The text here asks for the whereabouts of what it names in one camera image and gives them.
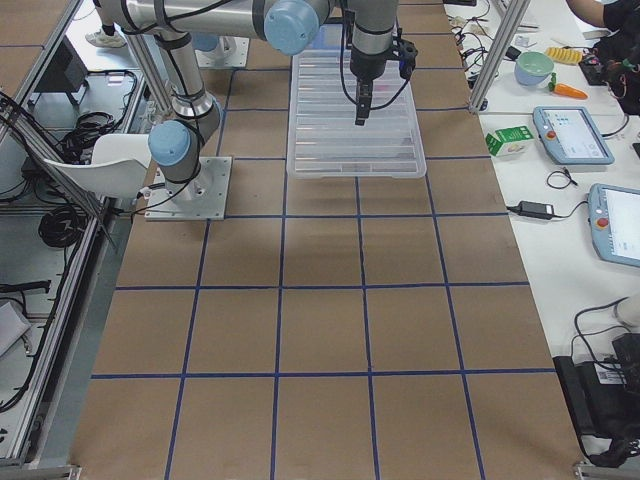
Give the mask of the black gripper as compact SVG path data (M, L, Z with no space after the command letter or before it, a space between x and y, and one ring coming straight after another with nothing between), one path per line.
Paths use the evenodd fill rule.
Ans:
M402 30L395 26L384 30L371 30L354 23L351 37L350 70L359 80L375 80L385 71L387 61L398 63L399 75L409 80L416 68L418 49L402 37ZM364 126L370 116L372 85L358 82L356 86L357 126Z

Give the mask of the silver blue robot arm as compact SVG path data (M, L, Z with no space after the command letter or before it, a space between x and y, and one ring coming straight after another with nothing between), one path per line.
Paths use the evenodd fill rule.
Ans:
M355 89L342 91L342 102L355 110L353 126L337 122L335 102L324 107L313 127L310 152L300 152L298 86L293 84L289 111L286 168L298 178L419 178L426 172L421 146L413 154L376 153L374 137L358 134L372 112L374 82L388 62L408 81L418 51L396 25L395 1L103 1L100 4L129 38L151 35L172 86L175 119L153 128L148 138L152 158L168 191L202 193L213 178L205 173L200 150L219 128L220 107L204 85L197 63L196 35L241 37L268 43L295 60L313 43L335 8L342 11L341 40L335 59L337 77L349 71Z

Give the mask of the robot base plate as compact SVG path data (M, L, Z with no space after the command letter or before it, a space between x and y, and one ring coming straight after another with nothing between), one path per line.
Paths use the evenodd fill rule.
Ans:
M182 185L167 182L159 167L155 168L155 183L164 186L151 191L150 208L143 211L149 221L223 220L233 159L231 157L200 157L199 174L182 189Z

